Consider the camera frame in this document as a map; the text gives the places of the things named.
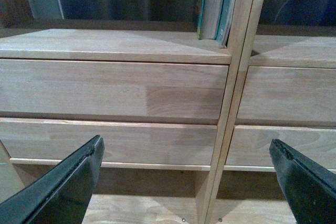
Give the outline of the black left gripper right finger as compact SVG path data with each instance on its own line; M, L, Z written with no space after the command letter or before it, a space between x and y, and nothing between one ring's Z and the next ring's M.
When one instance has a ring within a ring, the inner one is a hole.
M269 153L296 223L335 223L335 174L279 139Z

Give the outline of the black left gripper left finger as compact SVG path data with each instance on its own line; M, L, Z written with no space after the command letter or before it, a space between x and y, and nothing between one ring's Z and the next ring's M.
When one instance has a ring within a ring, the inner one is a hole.
M103 138L96 135L1 203L1 223L82 223L98 183L103 154Z

